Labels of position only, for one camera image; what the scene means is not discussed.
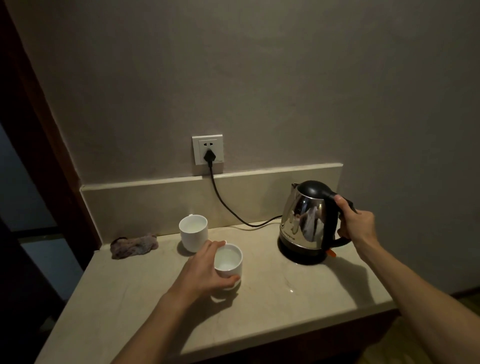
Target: wall outlet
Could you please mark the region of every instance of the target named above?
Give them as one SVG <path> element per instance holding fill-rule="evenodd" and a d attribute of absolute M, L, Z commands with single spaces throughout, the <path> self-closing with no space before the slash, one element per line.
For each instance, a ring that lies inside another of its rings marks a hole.
<path fill-rule="evenodd" d="M 195 164 L 207 164 L 204 155 L 208 149 L 215 153 L 214 163 L 223 163 L 223 135 L 201 135 L 192 136 L 193 154 Z"/>

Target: kettle base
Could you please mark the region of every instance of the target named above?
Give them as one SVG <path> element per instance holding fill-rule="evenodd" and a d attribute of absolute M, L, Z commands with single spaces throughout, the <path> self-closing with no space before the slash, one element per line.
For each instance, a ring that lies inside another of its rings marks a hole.
<path fill-rule="evenodd" d="M 303 249 L 289 242 L 282 234 L 278 237 L 277 246 L 285 258 L 305 266 L 320 264 L 327 258 L 323 250 Z"/>

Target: hand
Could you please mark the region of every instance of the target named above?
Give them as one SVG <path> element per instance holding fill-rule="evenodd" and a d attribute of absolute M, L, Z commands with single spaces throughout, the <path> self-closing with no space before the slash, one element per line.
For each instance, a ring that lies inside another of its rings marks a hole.
<path fill-rule="evenodd" d="M 221 278 L 214 267 L 216 250 L 225 243 L 225 241 L 207 240 L 197 254 L 188 258 L 168 292 L 173 293 L 182 300 L 182 303 L 189 306 L 199 297 L 208 295 L 215 289 L 233 287 L 240 276 Z"/>
<path fill-rule="evenodd" d="M 335 196 L 337 206 L 342 210 L 341 224 L 338 234 L 351 239 L 360 257 L 368 246 L 380 246 L 375 231 L 375 216 L 370 211 L 357 210 L 355 213 L 348 202 L 339 194 Z"/>

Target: kettle lid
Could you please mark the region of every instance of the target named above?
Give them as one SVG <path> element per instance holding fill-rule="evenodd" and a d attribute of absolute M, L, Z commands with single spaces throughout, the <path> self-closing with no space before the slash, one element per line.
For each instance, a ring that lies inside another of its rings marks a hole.
<path fill-rule="evenodd" d="M 302 182 L 297 186 L 297 190 L 302 195 L 315 199 L 333 198 L 336 195 L 330 187 L 319 181 Z"/>

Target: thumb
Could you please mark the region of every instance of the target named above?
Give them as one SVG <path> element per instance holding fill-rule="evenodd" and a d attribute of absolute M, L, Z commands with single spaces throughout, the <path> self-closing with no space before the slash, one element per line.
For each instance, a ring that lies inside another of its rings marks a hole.
<path fill-rule="evenodd" d="M 342 210 L 345 216 L 349 216 L 350 214 L 354 214 L 353 210 L 348 206 L 348 202 L 339 194 L 336 194 L 335 197 L 336 205 Z"/>
<path fill-rule="evenodd" d="M 220 278 L 220 281 L 218 282 L 218 287 L 232 288 L 238 280 L 240 280 L 240 276 L 237 274 L 228 278 Z"/>

